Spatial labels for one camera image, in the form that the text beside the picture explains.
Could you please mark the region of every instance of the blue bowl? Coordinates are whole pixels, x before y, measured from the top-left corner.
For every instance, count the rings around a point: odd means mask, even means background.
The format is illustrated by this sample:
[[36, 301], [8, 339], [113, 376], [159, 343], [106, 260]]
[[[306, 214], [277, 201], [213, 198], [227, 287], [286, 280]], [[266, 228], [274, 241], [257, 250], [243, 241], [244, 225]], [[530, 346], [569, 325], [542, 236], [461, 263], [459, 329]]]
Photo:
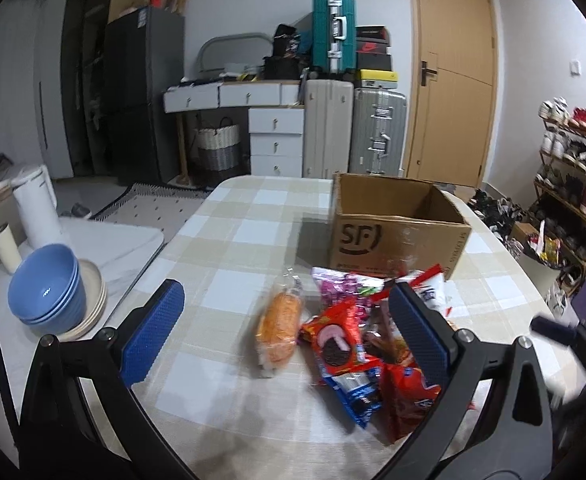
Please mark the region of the blue bowl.
[[54, 314], [57, 314], [57, 312], [59, 312], [60, 309], [67, 308], [68, 304], [71, 303], [71, 301], [73, 300], [73, 296], [77, 292], [77, 289], [79, 288], [79, 286], [84, 287], [84, 283], [82, 282], [81, 275], [78, 274], [75, 277], [73, 285], [71, 285], [71, 288], [67, 291], [66, 295], [64, 296], [64, 299], [62, 301], [59, 301], [53, 307], [53, 310], [51, 310], [47, 314], [44, 314], [44, 316], [38, 317], [38, 319], [22, 319], [22, 323], [27, 324], [27, 325], [41, 324], [41, 323], [45, 322], [46, 320], [50, 319]]
[[10, 311], [21, 320], [48, 314], [65, 297], [78, 269], [77, 258], [65, 245], [51, 244], [33, 251], [10, 280]]
[[60, 335], [76, 327], [84, 319], [86, 313], [86, 291], [80, 277], [77, 288], [69, 301], [55, 310], [46, 319], [36, 323], [29, 323], [28, 326], [39, 334]]

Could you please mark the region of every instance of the white electric kettle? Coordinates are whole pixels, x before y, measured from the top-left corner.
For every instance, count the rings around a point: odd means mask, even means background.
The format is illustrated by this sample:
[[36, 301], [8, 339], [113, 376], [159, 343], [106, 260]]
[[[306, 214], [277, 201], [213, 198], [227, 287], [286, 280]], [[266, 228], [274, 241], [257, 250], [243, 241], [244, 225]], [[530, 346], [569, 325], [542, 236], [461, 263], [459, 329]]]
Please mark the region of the white electric kettle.
[[23, 168], [10, 184], [28, 244], [33, 249], [49, 244], [68, 245], [57, 216], [57, 197], [48, 168], [44, 164]]

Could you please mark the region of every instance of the red snack bag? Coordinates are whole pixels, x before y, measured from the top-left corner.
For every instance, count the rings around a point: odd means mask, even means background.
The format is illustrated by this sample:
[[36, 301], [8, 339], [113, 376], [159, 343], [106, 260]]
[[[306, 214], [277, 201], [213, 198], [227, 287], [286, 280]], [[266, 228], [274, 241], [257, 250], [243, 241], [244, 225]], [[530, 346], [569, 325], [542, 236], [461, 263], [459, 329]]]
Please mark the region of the red snack bag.
[[364, 351], [358, 328], [355, 298], [350, 296], [304, 323], [304, 339], [311, 342], [322, 376], [337, 376], [378, 362]]
[[387, 433], [396, 442], [422, 422], [440, 392], [438, 384], [428, 384], [420, 368], [384, 364], [380, 380]]

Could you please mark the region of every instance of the wooden door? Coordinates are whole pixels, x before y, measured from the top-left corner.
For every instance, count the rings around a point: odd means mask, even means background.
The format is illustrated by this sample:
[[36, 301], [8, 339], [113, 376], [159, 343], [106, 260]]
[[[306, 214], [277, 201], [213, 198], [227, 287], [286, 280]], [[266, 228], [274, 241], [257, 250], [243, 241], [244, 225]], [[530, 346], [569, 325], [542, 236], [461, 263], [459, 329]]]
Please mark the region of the wooden door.
[[491, 0], [414, 4], [419, 71], [413, 83], [417, 108], [407, 176], [475, 187], [481, 181], [495, 101]]

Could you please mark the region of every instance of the light switch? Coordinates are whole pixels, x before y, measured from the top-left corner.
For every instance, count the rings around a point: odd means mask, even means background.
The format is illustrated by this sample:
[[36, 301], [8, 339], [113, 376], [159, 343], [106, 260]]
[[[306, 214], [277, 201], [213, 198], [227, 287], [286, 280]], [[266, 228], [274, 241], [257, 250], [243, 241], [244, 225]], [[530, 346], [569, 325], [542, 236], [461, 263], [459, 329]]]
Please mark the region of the light switch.
[[574, 59], [569, 63], [569, 69], [571, 70], [571, 75], [582, 75], [582, 66], [577, 59]]

